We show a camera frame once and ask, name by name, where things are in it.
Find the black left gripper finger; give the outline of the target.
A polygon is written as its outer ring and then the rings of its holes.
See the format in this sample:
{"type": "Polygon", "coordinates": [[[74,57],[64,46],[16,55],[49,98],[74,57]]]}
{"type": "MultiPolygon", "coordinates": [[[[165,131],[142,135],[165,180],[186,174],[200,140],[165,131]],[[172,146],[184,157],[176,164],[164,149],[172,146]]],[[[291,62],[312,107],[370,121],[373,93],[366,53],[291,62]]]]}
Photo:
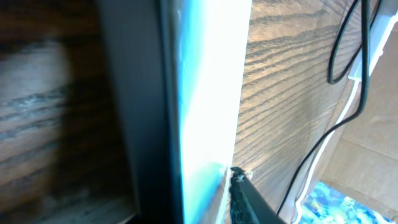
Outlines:
{"type": "Polygon", "coordinates": [[[285,224],[251,183],[240,167],[231,167],[229,187],[232,224],[285,224]]]}

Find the Samsung Galaxy smartphone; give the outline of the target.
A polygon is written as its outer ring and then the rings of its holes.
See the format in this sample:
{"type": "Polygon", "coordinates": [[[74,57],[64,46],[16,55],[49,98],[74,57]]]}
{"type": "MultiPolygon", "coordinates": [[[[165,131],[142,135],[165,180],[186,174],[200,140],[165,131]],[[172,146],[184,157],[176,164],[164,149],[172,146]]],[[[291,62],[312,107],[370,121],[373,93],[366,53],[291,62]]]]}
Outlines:
{"type": "Polygon", "coordinates": [[[137,213],[223,223],[251,1],[97,2],[137,213]]]}

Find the white power strip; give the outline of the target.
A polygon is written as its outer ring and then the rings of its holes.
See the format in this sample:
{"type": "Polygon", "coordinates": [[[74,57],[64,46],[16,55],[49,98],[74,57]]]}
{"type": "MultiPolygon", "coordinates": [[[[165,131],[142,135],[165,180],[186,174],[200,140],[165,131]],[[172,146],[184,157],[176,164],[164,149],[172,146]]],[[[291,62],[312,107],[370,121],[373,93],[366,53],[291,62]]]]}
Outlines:
{"type": "Polygon", "coordinates": [[[370,30],[369,76],[371,76],[383,48],[397,22],[397,0],[384,0],[370,30]]]}

